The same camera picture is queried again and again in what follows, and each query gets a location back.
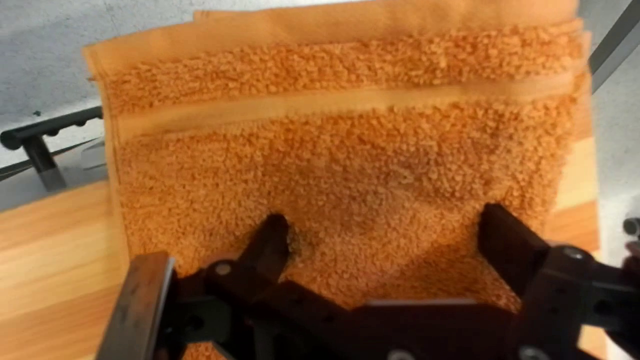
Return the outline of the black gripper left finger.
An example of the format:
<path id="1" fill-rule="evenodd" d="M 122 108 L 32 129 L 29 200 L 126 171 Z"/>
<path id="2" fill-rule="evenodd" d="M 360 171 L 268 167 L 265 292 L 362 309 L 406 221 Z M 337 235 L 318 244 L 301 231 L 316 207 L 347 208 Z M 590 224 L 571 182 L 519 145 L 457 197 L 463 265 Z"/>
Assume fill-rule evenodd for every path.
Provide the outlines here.
<path id="1" fill-rule="evenodd" d="M 252 232 L 238 262 L 252 267 L 268 281 L 277 281 L 290 256 L 288 232 L 290 224 L 281 215 L 268 215 Z"/>

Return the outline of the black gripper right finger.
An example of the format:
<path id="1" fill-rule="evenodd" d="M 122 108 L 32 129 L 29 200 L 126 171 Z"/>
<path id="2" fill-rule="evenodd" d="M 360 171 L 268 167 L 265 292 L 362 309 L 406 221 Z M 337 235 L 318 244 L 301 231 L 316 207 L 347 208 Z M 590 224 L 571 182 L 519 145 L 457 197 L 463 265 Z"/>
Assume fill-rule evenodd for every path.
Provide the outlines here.
<path id="1" fill-rule="evenodd" d="M 508 288 L 523 299 L 549 255 L 549 244 L 508 208 L 486 204 L 478 223 L 478 253 Z"/>

